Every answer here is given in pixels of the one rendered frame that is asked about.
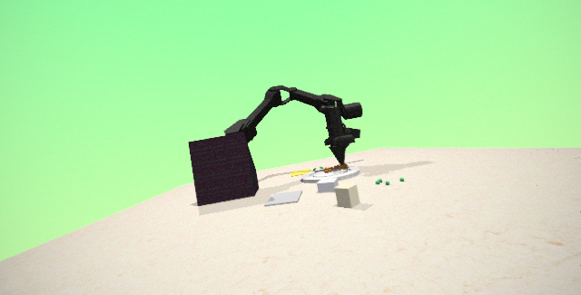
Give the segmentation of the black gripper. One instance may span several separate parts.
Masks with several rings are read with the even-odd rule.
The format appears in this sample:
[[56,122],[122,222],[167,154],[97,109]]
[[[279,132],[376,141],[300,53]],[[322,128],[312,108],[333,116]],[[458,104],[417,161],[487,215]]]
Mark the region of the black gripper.
[[328,129],[329,137],[324,141],[325,146],[330,145],[330,150],[341,165],[345,163],[345,153],[349,143],[356,142],[352,134],[344,134],[344,125],[345,123],[342,121],[327,123],[326,129]]

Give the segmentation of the beige cube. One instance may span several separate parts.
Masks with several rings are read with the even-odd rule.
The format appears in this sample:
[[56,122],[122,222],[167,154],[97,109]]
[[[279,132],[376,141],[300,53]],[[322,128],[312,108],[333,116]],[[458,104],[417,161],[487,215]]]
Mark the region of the beige cube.
[[359,204],[357,184],[342,184],[335,188],[338,206],[352,208]]

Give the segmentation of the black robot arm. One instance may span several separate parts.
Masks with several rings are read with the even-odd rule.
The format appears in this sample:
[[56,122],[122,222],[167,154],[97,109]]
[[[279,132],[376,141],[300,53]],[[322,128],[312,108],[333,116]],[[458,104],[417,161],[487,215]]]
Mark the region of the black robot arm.
[[[281,90],[289,92],[289,97],[282,101]],[[290,101],[299,101],[311,105],[317,109],[319,113],[325,114],[326,123],[342,121],[359,118],[363,116],[363,107],[360,102],[347,103],[342,102],[342,98],[332,94],[317,95],[297,89],[297,87],[287,87],[284,85],[276,85],[270,87],[265,93],[264,100],[252,111],[246,119],[240,119],[223,132],[225,135],[234,133],[244,133],[247,143],[253,140],[257,135],[256,126],[271,110],[272,107],[285,105]],[[344,134],[352,134],[355,139],[360,138],[361,129],[347,128],[344,125]]]

